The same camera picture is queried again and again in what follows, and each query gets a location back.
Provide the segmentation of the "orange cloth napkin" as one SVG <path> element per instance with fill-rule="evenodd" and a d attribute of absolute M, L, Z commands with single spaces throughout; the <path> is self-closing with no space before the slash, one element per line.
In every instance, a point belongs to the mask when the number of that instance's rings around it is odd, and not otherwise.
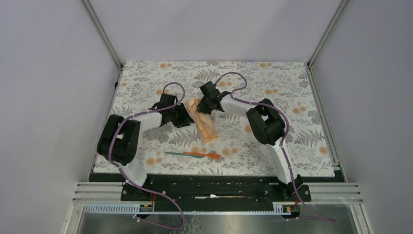
<path fill-rule="evenodd" d="M 198 98 L 190 99 L 185 103 L 185 106 L 189 115 L 194 120 L 201 142 L 206 144 L 217 140 L 219 135 L 211 116 L 197 111 L 200 101 Z"/>

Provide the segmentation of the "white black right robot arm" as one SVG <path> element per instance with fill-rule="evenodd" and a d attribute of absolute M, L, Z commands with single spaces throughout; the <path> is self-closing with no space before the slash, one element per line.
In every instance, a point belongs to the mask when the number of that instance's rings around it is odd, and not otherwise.
<path fill-rule="evenodd" d="M 287 201 L 299 194 L 301 176 L 293 169 L 291 157 L 285 144 L 289 122 L 284 113 L 265 98 L 262 101 L 246 101 L 228 91 L 220 92 L 211 81 L 200 87 L 203 94 L 197 111 L 211 114 L 213 110 L 234 113 L 247 118 L 255 139 L 266 146 L 276 163 L 279 193 Z"/>

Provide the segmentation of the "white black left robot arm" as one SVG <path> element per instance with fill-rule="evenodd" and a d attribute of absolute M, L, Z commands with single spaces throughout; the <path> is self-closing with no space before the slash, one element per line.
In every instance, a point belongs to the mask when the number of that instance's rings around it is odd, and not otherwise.
<path fill-rule="evenodd" d="M 139 200 L 146 200 L 151 194 L 150 185 L 145 183 L 147 173 L 135 158 L 140 134 L 169 122 L 181 128 L 193 124 L 194 120 L 176 96 L 162 94 L 160 100 L 144 112 L 131 117 L 110 115 L 98 141 L 97 153 L 114 165 L 128 184 L 134 185 L 132 194 Z"/>

